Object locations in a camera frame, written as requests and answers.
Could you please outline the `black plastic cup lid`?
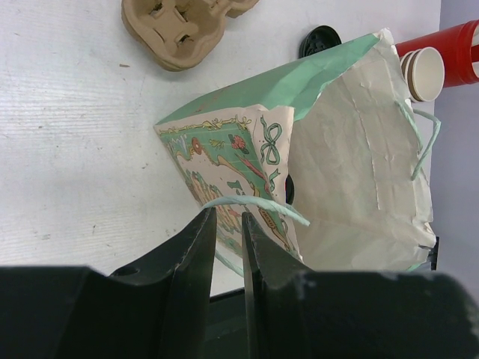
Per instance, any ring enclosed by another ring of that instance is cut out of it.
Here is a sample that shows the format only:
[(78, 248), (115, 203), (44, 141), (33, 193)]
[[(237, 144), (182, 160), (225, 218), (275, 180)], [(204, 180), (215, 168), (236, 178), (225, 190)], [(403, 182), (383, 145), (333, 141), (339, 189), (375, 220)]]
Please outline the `black plastic cup lid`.
[(291, 175), (287, 175), (287, 178), (285, 180), (285, 193), (286, 203), (292, 205), (295, 197), (295, 185)]

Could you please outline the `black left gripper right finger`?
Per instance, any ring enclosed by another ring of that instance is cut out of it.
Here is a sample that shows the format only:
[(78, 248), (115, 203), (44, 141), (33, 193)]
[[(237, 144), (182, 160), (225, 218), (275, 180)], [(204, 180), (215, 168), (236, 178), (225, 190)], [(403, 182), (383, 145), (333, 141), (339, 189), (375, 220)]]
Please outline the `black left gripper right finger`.
[(314, 271), (242, 216), (251, 358), (476, 358), (478, 305), (450, 276)]

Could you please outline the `green paper takeout bag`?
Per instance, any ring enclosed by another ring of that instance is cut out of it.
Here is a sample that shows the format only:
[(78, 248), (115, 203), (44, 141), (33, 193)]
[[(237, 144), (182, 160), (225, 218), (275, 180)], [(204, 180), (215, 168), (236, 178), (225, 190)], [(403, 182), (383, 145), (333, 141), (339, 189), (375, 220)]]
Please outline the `green paper takeout bag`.
[(199, 97), (155, 131), (216, 208), (216, 258), (237, 274), (244, 212), (313, 269), (408, 271), (436, 244), (417, 114), (383, 29)]

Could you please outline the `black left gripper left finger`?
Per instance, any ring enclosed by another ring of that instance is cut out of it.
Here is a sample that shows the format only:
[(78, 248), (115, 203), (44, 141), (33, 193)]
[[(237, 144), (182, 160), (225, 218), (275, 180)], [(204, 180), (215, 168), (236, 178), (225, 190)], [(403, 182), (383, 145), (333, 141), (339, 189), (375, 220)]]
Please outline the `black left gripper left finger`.
[(199, 358), (216, 211), (103, 275), (87, 266), (1, 269), (3, 358)]

